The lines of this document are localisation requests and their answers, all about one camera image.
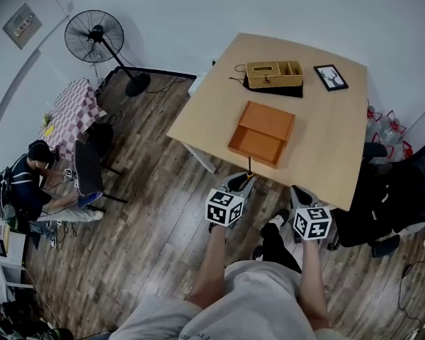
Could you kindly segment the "person's black trouser legs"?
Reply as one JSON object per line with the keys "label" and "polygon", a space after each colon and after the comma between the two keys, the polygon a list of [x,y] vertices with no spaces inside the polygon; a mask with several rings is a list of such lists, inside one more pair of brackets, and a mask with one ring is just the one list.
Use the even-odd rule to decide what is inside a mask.
{"label": "person's black trouser legs", "polygon": [[293,255],[285,248],[280,230],[275,223],[266,223],[261,229],[261,237],[263,238],[263,261],[274,262],[297,273],[302,273]]}

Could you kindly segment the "black standing fan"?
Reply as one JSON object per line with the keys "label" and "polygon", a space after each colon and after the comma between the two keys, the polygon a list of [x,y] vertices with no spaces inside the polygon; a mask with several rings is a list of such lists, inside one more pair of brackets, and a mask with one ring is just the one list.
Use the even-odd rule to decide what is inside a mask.
{"label": "black standing fan", "polygon": [[132,74],[119,58],[125,42],[124,30],[111,14],[102,10],[78,13],[65,28],[64,42],[72,55],[82,62],[98,64],[115,60],[129,78],[125,87],[127,96],[138,96],[148,88],[150,76]]}

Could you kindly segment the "black framed antler picture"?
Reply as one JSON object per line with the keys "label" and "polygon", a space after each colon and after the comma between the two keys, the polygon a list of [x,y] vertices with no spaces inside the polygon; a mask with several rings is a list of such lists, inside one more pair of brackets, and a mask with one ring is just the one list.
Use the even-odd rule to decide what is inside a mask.
{"label": "black framed antler picture", "polygon": [[333,64],[316,66],[314,70],[327,91],[339,91],[349,87]]}

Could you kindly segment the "person's right forearm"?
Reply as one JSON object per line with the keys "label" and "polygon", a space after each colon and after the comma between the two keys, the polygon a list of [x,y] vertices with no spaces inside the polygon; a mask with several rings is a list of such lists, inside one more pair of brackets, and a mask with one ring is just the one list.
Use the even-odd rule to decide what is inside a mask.
{"label": "person's right forearm", "polygon": [[322,280],[318,243],[302,242],[302,273],[298,304],[314,331],[328,329],[327,301]]}

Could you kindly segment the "grey wall electrical panel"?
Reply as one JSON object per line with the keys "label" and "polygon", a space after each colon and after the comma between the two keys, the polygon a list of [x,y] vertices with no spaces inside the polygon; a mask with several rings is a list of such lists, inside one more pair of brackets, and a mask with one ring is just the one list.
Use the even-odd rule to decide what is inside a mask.
{"label": "grey wall electrical panel", "polygon": [[40,30],[42,23],[31,7],[23,4],[3,26],[3,31],[22,50]]}

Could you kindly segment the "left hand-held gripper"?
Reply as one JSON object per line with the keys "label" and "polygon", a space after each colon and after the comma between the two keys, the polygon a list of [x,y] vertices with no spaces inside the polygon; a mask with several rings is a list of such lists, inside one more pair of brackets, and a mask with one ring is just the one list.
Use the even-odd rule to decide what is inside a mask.
{"label": "left hand-held gripper", "polygon": [[205,201],[205,219],[213,225],[232,226],[242,215],[256,183],[256,176],[248,178],[247,172],[228,176],[222,183],[226,191],[242,191],[243,197],[211,189]]}

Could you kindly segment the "light wooden table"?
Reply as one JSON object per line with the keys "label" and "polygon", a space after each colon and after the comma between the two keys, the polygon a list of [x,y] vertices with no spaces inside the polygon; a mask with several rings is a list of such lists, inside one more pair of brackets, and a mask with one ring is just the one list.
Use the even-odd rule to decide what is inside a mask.
{"label": "light wooden table", "polygon": [[[304,74],[302,98],[245,89],[234,70],[238,64],[291,60]],[[333,64],[348,84],[327,91],[314,67]],[[258,162],[251,169],[284,186],[302,186],[320,200],[348,210],[361,165],[366,133],[367,69],[365,66],[307,45],[238,34],[189,98],[168,136],[194,153],[205,152],[248,168],[248,159],[228,149],[245,105],[254,101],[295,115],[295,124],[274,169]]]}

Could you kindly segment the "woven wicker basket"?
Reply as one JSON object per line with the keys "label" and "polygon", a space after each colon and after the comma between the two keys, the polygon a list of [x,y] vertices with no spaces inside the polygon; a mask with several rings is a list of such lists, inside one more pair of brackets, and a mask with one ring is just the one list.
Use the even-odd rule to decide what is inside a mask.
{"label": "woven wicker basket", "polygon": [[247,63],[246,77],[252,89],[301,86],[303,83],[302,68],[297,61]]}

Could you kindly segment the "black office chair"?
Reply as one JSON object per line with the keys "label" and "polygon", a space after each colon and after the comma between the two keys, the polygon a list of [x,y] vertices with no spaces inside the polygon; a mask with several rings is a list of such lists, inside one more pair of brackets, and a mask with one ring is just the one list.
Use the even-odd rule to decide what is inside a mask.
{"label": "black office chair", "polygon": [[402,235],[425,227],[425,145],[399,162],[372,162],[386,154],[383,144],[364,144],[351,207],[331,212],[336,234],[329,251],[367,244],[380,258],[398,248]]}

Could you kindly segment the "checkered cloth covered table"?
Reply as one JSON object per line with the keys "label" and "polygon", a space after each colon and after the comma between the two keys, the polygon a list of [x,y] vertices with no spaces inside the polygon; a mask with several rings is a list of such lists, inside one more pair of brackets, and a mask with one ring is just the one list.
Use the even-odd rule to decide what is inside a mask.
{"label": "checkered cloth covered table", "polygon": [[[38,138],[57,149],[59,157],[68,161],[74,158],[74,144],[82,140],[87,129],[107,115],[96,100],[95,91],[87,79],[73,81],[54,100],[48,113],[52,121],[47,127],[40,127]],[[54,125],[55,131],[45,136],[45,131]]]}

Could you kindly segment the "person's grey shirt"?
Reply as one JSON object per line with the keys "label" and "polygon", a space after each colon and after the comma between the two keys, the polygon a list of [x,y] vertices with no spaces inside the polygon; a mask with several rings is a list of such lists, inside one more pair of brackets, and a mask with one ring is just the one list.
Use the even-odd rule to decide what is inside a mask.
{"label": "person's grey shirt", "polygon": [[299,282],[299,273],[278,263],[238,261],[226,269],[225,294],[211,306],[149,297],[110,340],[346,340],[310,326],[296,299]]}

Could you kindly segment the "person's left forearm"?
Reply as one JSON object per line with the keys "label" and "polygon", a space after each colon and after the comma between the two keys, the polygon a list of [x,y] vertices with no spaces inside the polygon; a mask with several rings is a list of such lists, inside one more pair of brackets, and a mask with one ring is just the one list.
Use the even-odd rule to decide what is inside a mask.
{"label": "person's left forearm", "polygon": [[200,309],[214,307],[221,312],[230,312],[236,298],[235,288],[225,275],[225,245],[227,228],[215,226],[211,229],[205,256],[198,276],[185,300]]}

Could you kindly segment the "orange box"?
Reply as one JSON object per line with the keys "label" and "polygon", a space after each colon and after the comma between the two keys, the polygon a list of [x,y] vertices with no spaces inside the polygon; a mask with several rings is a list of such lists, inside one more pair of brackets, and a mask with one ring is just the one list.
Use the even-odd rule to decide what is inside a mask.
{"label": "orange box", "polygon": [[229,141],[228,149],[275,169],[294,124],[295,115],[249,101]]}

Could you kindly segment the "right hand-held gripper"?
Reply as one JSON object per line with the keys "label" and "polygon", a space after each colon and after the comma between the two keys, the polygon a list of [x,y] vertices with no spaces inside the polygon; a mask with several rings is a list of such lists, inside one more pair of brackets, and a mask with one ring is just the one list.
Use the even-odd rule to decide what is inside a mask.
{"label": "right hand-held gripper", "polygon": [[332,215],[329,207],[323,206],[313,192],[302,186],[291,186],[290,205],[290,224],[296,244],[301,241],[319,241],[327,237],[332,225]]}

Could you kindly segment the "black chair blue seat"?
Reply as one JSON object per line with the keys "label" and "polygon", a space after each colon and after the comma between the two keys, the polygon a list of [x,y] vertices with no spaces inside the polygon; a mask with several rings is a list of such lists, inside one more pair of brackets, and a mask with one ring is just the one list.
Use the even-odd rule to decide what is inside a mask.
{"label": "black chair blue seat", "polygon": [[101,158],[90,146],[77,140],[74,144],[73,163],[76,172],[77,190],[80,194],[78,199],[80,208],[104,213],[106,210],[93,205],[100,198],[107,198],[118,203],[128,203],[127,200],[117,198],[105,192],[101,169],[109,170],[119,176],[122,174],[115,169],[102,165]]}

